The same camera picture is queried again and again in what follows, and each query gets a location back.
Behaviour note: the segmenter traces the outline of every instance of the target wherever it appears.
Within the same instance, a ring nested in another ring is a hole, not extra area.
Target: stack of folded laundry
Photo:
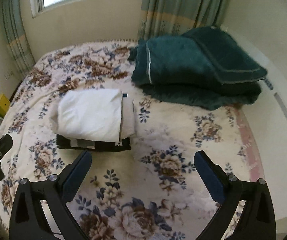
[[[50,121],[61,149],[125,151],[135,133],[133,100],[119,89],[70,90]]]

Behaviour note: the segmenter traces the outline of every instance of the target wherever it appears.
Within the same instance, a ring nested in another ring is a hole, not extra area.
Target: green curtain
[[[36,62],[24,31],[19,0],[2,0],[2,16],[8,50],[23,79]]]
[[[228,0],[142,0],[138,38],[180,35],[200,26],[220,25]]]

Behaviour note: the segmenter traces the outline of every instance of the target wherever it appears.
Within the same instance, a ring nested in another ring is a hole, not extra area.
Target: bolt
[[[229,175],[228,178],[230,181],[236,181],[237,180],[237,177],[235,175]]]
[[[20,184],[25,185],[28,182],[26,178],[20,180]]]
[[[50,180],[50,181],[55,181],[55,180],[57,180],[57,178],[58,178],[58,175],[53,174],[53,175],[51,175],[51,176],[49,177],[49,180]]]
[[[265,184],[266,184],[266,181],[265,181],[264,179],[260,178],[260,179],[259,179],[259,183],[262,184],[262,185],[265,185]]]

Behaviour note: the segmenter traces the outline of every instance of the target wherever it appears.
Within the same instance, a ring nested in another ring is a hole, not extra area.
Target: wall socket
[[[12,70],[10,70],[10,72],[7,71],[7,74],[5,75],[5,79],[8,80],[12,75],[13,75],[13,71]]]

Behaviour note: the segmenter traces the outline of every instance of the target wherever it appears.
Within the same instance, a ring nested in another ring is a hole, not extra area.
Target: floral bedspread
[[[194,168],[204,150],[227,174],[249,180],[249,168],[236,124],[236,111],[160,102],[131,83],[127,61],[135,43],[85,43],[42,57],[20,85],[0,127],[12,149],[2,159],[0,217],[8,227],[18,183],[45,180],[80,151],[56,148],[49,113],[68,90],[120,88],[134,99],[136,135],[132,149],[93,153],[93,164],[74,200],[67,203],[81,228],[95,240],[196,239],[218,205]],[[59,232],[42,201],[54,232]],[[224,238],[240,216],[235,213]]]

